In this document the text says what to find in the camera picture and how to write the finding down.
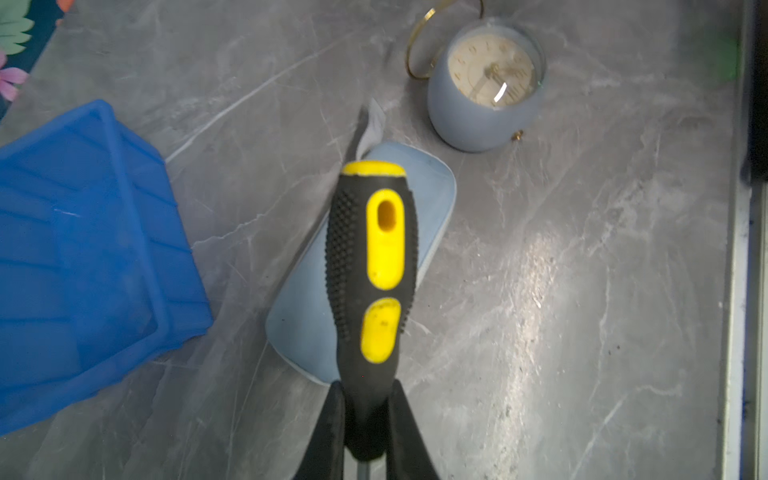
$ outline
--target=metal edge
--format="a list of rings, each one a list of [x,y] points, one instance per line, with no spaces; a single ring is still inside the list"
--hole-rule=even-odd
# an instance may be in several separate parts
[[[740,75],[733,122],[726,295],[720,361],[720,417],[715,463],[715,476],[719,480],[739,480],[741,470],[747,256],[751,196],[751,187],[743,181],[742,171],[747,159],[749,140],[755,5],[755,0],[744,0],[743,3]]]

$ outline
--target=screwdriver handle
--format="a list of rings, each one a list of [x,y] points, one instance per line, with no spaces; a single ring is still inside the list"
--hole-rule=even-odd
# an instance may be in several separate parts
[[[347,401],[345,443],[359,461],[386,448],[386,403],[413,302],[418,248],[406,171],[381,161],[347,164],[331,201],[326,288]]]

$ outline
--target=blue plastic basket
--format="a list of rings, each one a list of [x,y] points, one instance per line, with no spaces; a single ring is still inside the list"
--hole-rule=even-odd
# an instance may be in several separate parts
[[[0,435],[212,322],[165,164],[109,104],[0,149]]]

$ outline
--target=gray marble countertop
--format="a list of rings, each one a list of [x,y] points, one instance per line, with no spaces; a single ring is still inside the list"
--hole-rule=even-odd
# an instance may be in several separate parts
[[[0,143],[109,101],[167,159],[216,320],[2,437],[0,478],[291,478],[326,388],[271,349],[263,320],[372,96],[385,138],[458,181],[399,369],[441,476],[713,477],[733,85],[707,39],[737,37],[733,8],[488,2],[541,42],[549,84],[522,141],[462,154],[402,64],[431,4],[75,3]],[[452,9],[446,31],[476,12]]]

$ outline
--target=floral pattern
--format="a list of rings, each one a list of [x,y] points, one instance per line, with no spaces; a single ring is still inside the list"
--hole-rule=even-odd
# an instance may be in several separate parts
[[[74,0],[0,0],[0,119]]]
[[[0,50],[0,68],[5,66],[8,61],[8,57],[5,52]],[[14,87],[14,84],[23,84],[29,74],[20,68],[10,67],[0,70],[0,95],[7,101],[14,101],[18,89]]]

